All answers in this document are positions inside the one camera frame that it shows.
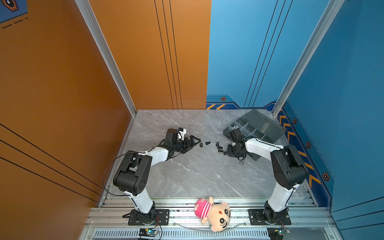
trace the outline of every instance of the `pink striped shirt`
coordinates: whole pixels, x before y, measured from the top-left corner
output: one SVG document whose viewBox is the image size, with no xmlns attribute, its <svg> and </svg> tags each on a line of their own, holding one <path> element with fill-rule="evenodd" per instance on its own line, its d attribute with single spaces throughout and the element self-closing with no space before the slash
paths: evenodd
<svg viewBox="0 0 384 240">
<path fill-rule="evenodd" d="M 207 200 L 201 202 L 202 199 L 199 199 L 195 205 L 199 205 L 195 211 L 195 215 L 201 219 L 207 217 L 209 209 L 212 207 L 212 204 Z"/>
</svg>

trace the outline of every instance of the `black mounting plate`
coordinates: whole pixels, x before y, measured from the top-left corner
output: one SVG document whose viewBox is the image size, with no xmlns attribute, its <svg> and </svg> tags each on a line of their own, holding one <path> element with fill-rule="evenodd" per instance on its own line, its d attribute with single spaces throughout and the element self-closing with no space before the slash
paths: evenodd
<svg viewBox="0 0 384 240">
<path fill-rule="evenodd" d="M 276 224 L 272 224 L 272 225 L 266 223 L 263 211 L 264 211 L 264 208 L 262 208 L 262 209 L 248 209 L 249 220 L 251 221 L 251 225 L 269 225 L 269 226 L 281 225 L 279 222 Z M 286 213 L 285 217 L 283 218 L 283 224 L 287 225 L 287 226 L 292 224 L 288 213 Z"/>
<path fill-rule="evenodd" d="M 130 226 L 155 226 L 157 224 L 157 217 L 159 217 L 159 224 L 162 226 L 168 225 L 169 223 L 169 209 L 156 209 L 154 221 L 146 225 L 143 222 L 139 221 L 137 214 L 135 212 L 131 213 L 129 217 L 128 225 Z"/>
</svg>

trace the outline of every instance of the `orange wall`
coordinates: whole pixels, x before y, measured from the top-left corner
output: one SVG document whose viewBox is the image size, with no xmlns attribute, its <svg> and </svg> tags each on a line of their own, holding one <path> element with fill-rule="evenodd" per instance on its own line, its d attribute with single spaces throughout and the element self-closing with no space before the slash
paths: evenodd
<svg viewBox="0 0 384 240">
<path fill-rule="evenodd" d="M 74 1 L 28 1 L 0 39 L 0 239 L 77 239 L 131 116 Z"/>
<path fill-rule="evenodd" d="M 137 109 L 205 109 L 210 0 L 90 3 Z"/>
</svg>

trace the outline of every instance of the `plush toy head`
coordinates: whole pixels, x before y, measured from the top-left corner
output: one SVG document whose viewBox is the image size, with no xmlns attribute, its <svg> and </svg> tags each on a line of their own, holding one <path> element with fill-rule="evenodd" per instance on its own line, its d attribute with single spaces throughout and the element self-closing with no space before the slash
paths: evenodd
<svg viewBox="0 0 384 240">
<path fill-rule="evenodd" d="M 225 230 L 231 220 L 231 209 L 228 204 L 226 202 L 214 204 L 212 197 L 209 198 L 209 202 L 205 198 L 199 199 L 195 204 L 194 210 L 195 215 L 201 218 L 202 224 L 209 221 L 214 232 Z"/>
</svg>

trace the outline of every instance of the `black nut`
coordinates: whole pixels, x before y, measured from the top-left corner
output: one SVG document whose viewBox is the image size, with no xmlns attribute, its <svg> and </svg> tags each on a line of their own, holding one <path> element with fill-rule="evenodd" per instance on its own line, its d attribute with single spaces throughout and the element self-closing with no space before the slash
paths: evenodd
<svg viewBox="0 0 384 240">
<path fill-rule="evenodd" d="M 324 173 L 323 173 L 323 179 L 324 179 L 325 181 L 329 181 L 329 179 L 330 179 L 329 174 L 326 173 L 326 172 L 324 172 Z"/>
</svg>

